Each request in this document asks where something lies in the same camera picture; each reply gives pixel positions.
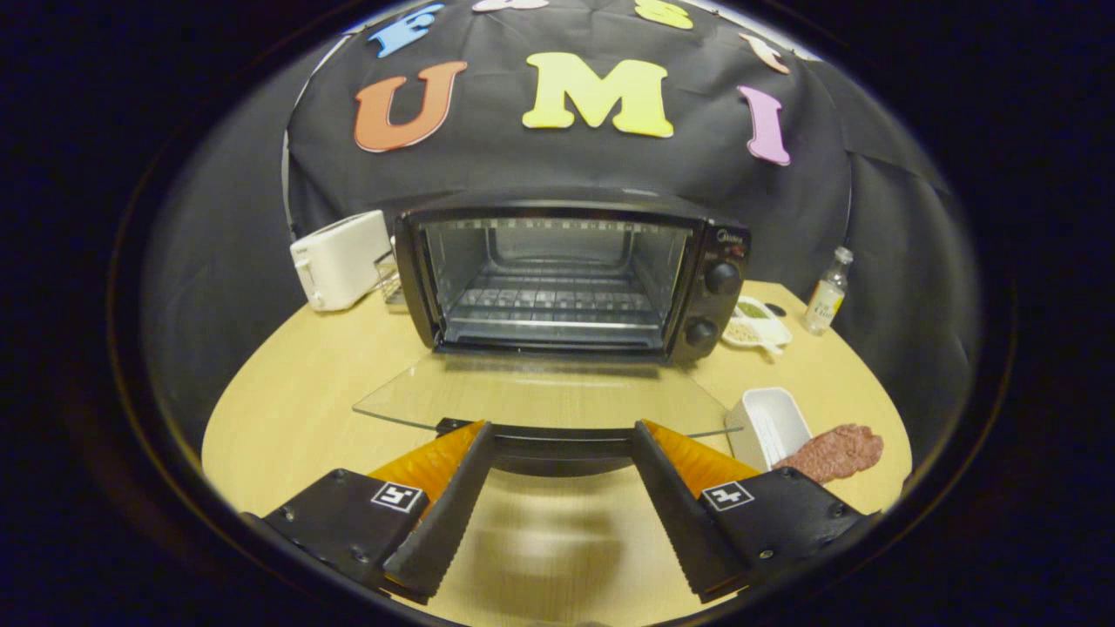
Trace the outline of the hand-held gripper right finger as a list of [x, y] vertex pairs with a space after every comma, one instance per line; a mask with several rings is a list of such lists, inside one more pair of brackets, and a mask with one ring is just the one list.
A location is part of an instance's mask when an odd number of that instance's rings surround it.
[[867, 528], [798, 469], [762, 473], [653, 421], [634, 425], [631, 457], [701, 602], [788, 580]]

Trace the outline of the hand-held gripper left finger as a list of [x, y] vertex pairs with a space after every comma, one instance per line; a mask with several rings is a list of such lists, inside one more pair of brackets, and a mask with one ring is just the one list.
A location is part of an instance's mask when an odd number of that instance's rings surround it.
[[327, 472], [262, 517], [260, 530], [374, 594], [428, 602], [494, 460], [494, 425], [479, 421], [398, 459], [392, 473]]

